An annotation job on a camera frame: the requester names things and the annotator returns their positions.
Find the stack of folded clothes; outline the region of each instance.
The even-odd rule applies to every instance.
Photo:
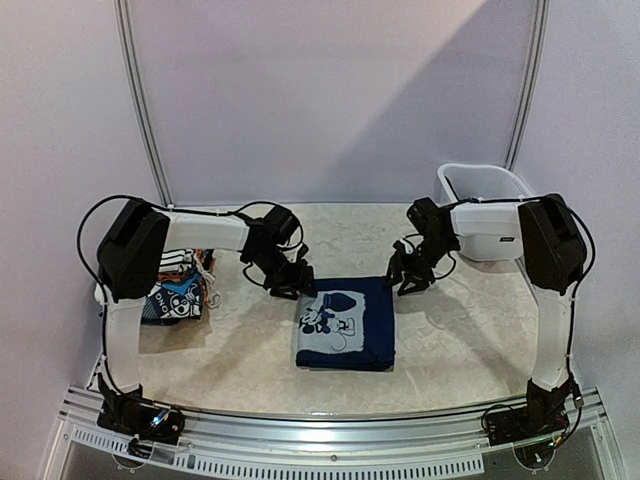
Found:
[[[384,277],[316,280],[318,297],[296,310],[296,365],[384,371],[395,358],[391,288]]]
[[[215,307],[213,250],[172,250],[162,254],[158,281],[147,296],[142,323],[175,325],[182,319],[199,319],[205,304]]]

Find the marble-patterned surface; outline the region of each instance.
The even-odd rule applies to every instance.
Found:
[[[292,208],[317,278],[383,275],[393,242],[413,232],[407,205]],[[298,369],[295,302],[249,284],[237,257],[219,254],[219,308],[197,322],[142,328],[146,397],[218,410],[366,414],[524,393],[535,360],[537,308],[513,262],[459,259],[455,272],[424,294],[396,298],[395,368],[363,373]],[[438,273],[450,265],[445,257]],[[262,278],[257,269],[250,274]]]

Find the white laundry basket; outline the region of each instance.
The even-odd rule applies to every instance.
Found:
[[[530,197],[531,191],[509,170],[494,165],[463,165],[446,163],[438,168],[440,204],[469,197],[517,198]],[[460,237],[460,253],[476,262],[515,260],[522,256],[522,241],[491,235]]]

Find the cartoon character print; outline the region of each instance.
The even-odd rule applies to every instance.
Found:
[[[355,305],[356,301],[343,293],[324,294],[319,309],[307,308],[300,317],[302,333],[309,335],[333,334],[335,342],[331,348],[337,352],[344,350],[347,346],[345,337],[352,337],[356,334],[355,321],[353,318],[339,318],[334,312],[345,312]]]

